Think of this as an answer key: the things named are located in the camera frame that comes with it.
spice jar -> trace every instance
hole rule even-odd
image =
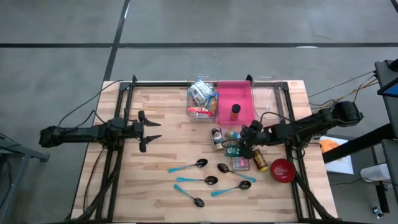
[[[238,104],[235,104],[232,106],[232,111],[231,111],[231,120],[236,121],[239,116],[239,112],[241,111],[241,106]]]

blue spoon handle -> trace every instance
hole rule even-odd
[[[175,171],[178,171],[178,170],[182,170],[182,169],[188,168],[188,167],[190,167],[190,166],[191,166],[191,165],[189,165],[189,166],[183,166],[183,167],[170,168],[170,169],[169,169],[169,172],[175,172]]]
[[[177,184],[174,184],[174,188],[175,188],[176,190],[178,190],[179,192],[185,194],[186,196],[191,197],[191,195],[189,195],[188,193],[186,193],[186,191],[182,190],[182,188],[181,188],[180,186],[178,186]]]
[[[243,174],[239,174],[239,173],[236,173],[236,172],[233,172],[234,174],[236,174],[236,175],[238,175],[238,176],[241,176],[241,177],[243,177],[243,178],[245,178],[246,180],[248,180],[248,181],[250,181],[250,182],[252,182],[252,183],[256,183],[256,178],[253,178],[253,177],[248,177],[248,176],[246,176],[246,175],[243,175]]]
[[[212,196],[212,197],[215,197],[215,196],[218,196],[218,195],[220,195],[220,194],[222,194],[222,193],[225,193],[225,192],[227,192],[227,191],[233,190],[233,189],[235,189],[235,188],[236,188],[236,187],[233,187],[233,188],[231,188],[231,189],[226,189],[226,190],[218,190],[218,191],[212,192],[212,193],[211,193],[211,196]]]
[[[185,178],[185,177],[177,177],[176,181],[177,182],[184,182],[184,181],[198,181],[200,179],[191,179],[191,178]]]

bottle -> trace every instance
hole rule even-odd
[[[241,106],[238,104],[234,104],[232,106],[232,111],[231,111],[231,116],[230,119],[233,121],[236,121],[238,119],[239,116],[239,112],[241,111]]]
[[[260,149],[256,149],[253,152],[254,163],[256,164],[257,168],[260,172],[264,172],[268,169],[267,161],[262,156]]]
[[[226,137],[228,139],[240,139],[241,138],[239,133],[237,133],[236,131],[232,131],[232,130],[224,130],[224,137]]]
[[[220,128],[213,128],[211,130],[211,137],[213,138],[214,151],[222,151],[224,149],[222,143],[224,141]]]

green can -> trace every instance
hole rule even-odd
[[[228,157],[239,157],[239,156],[241,156],[241,148],[240,147],[236,147],[236,146],[227,147],[225,149],[225,156],[228,156]]]

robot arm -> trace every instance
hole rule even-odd
[[[160,124],[148,121],[144,111],[138,112],[138,118],[139,121],[134,120],[129,126],[125,125],[122,118],[113,118],[90,128],[50,126],[40,131],[39,144],[42,147],[54,147],[70,142],[99,142],[108,149],[118,149],[118,140],[136,138],[140,141],[140,151],[146,152],[146,144],[161,135],[144,137],[144,126],[160,126]]]
[[[254,120],[249,127],[243,127],[241,139],[248,148],[257,145],[274,146],[286,140],[290,141],[293,147],[299,148],[304,147],[313,136],[326,134],[329,129],[336,126],[354,126],[362,118],[362,113],[354,103],[343,101],[289,124],[275,124],[263,129],[262,124]]]

